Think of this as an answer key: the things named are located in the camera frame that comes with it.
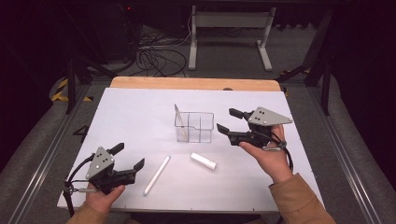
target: metal frame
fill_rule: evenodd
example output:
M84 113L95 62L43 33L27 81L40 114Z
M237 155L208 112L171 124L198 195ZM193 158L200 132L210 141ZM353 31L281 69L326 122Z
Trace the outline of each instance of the metal frame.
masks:
M308 88L308 92L317 107L317 110L321 116L321 119L323 120L324 125L326 126L326 129L332 141L334 153L338 161L340 162L341 167L344 170L346 179L348 180L349 185L353 193L355 194L356 200L361 207L361 211L366 218L367 223L382 223L381 219L378 216L378 213L375 211L374 205L372 204L369 195L367 194L367 190L361 181L360 175L356 171L355 167L352 164L352 161L347 155L347 150L344 147L344 144L342 143L341 138L332 123L332 119L327 116L322 110L319 93L317 92L317 90L315 90L315 88L312 87Z
M69 114L64 115L64 120L62 121L61 126L59 127L57 133L55 134L46 154L44 155L43 160L38 165L35 173L30 180L29 186L26 188L26 191L23 193L17 207L14 210L11 218L9 219L8 224L16 224L22 223L24 218L26 217L34 199L37 195L38 191L43 184L47 173L50 170L50 167L53 161L56 158L56 155L61 147L61 143L64 140L64 134L67 131L73 117L78 110L79 105L83 102L85 95L88 92L90 86L84 85L79 91L77 96L77 102L75 106L71 109Z
M257 47L262 56L265 71L272 71L272 65L265 49L265 44L270 34L271 25L274 20L276 8L272 7L269 12L238 13L238 12L202 12L192 6L191 12L191 46L189 69L194 70L197 55L197 27L248 27L265 28L261 40L257 40Z

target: white stick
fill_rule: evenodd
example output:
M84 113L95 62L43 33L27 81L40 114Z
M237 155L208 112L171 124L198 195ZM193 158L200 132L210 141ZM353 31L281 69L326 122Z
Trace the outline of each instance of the white stick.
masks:
M171 159L171 156L167 156L165 158L165 160L163 161L163 164L160 166L160 169L158 169L157 173L155 173L154 177L152 177L151 181L148 183L148 186L146 187L145 191L143 191L144 196L149 194L149 191L151 190L155 181L158 179L158 176L160 176L161 172L163 171L163 168L169 162L170 159Z
M201 163L202 165L206 166L207 168L211 169L211 170L215 170L216 168L216 163L213 161L208 160L207 158L200 156L196 153L192 153L191 154L191 158L194 161L197 161L199 163Z

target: white rod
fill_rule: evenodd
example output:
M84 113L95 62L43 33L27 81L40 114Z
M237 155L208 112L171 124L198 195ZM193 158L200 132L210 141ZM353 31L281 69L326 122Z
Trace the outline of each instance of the white rod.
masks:
M145 191L143 191L144 196L149 194L149 191L151 190L155 181L158 179L158 176L160 176L161 172L163 171L163 168L165 168L165 165L169 162L170 159L171 159L171 156L167 156L165 158L165 160L163 161L163 164L160 166L160 169L158 169L157 173L155 173L154 177L152 177L151 181L148 183L148 186L146 187Z

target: table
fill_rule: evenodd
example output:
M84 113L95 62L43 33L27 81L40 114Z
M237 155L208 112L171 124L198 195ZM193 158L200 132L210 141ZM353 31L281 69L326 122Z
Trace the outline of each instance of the table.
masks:
M222 91L224 88L235 91ZM214 130L211 143L176 141L174 104L182 111L213 112L215 123L247 131L247 124L231 117L228 109L256 109L261 105L291 117L286 98L279 90L273 80L116 77L105 90L75 167L99 146L111 148L124 142L125 149L114 156L114 169L131 169L143 157L146 164L137 173L135 184L127 186L113 204L113 211L276 212L267 188L272 184L271 178L243 149L232 147L226 136ZM295 172L302 175L321 200L294 123L284 127ZM216 162L217 168L212 171L192 161L192 152ZM143 190L167 155L172 159L148 196L143 196ZM75 179L84 179L87 171L88 166L83 167ZM75 188L85 186L86 183L75 184ZM75 193L72 199L74 206L79 207L85 195ZM58 206L66 207L63 196Z

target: white metal stand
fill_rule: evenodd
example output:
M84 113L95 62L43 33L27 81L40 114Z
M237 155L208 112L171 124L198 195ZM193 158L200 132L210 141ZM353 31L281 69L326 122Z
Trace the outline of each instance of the white metal stand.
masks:
M268 58L265 44L271 30L276 8L272 7L269 12L202 12L192 6L191 12L191 47L189 69L194 70L197 55L197 27L246 27L265 28L262 40L257 40L257 46L262 56L265 71L272 71L272 65Z

